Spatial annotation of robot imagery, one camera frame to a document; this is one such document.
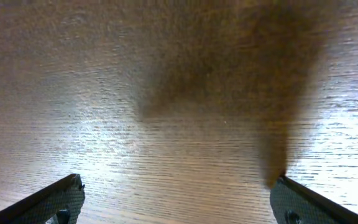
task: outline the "wood grain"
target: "wood grain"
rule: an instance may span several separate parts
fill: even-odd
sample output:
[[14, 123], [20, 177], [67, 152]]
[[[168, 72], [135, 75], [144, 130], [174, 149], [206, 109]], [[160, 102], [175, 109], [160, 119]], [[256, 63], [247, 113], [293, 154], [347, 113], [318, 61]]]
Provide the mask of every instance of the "wood grain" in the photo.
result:
[[0, 4], [0, 210], [275, 223], [278, 173], [358, 213], [358, 1]]

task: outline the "wooden surface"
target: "wooden surface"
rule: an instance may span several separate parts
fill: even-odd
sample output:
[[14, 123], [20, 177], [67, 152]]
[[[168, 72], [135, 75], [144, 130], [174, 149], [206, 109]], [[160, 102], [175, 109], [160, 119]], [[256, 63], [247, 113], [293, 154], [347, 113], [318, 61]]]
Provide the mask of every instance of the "wooden surface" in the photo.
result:
[[287, 168], [358, 213], [358, 1], [85, 2], [0, 4], [0, 210], [79, 173], [78, 223], [275, 223]]

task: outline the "carbon fiber texture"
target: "carbon fiber texture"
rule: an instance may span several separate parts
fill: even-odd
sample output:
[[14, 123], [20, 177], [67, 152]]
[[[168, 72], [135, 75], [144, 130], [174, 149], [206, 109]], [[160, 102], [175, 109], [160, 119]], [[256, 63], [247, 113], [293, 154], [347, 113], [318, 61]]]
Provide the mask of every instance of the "carbon fiber texture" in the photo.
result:
[[58, 211], [67, 209], [70, 211], [68, 223], [74, 224], [77, 222], [84, 201], [84, 185], [82, 185], [80, 175], [76, 175], [72, 178], [67, 189], [57, 190], [52, 193], [45, 200], [25, 212], [25, 214], [16, 218], [12, 223], [44, 224]]
[[281, 182], [272, 189], [270, 204], [278, 224], [340, 224]]

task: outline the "wooden table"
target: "wooden table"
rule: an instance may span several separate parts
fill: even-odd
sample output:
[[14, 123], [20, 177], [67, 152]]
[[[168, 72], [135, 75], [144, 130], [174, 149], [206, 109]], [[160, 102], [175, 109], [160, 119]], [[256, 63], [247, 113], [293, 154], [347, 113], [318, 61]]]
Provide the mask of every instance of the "wooden table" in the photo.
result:
[[78, 223], [358, 213], [358, 2], [0, 4], [0, 210], [70, 173]]

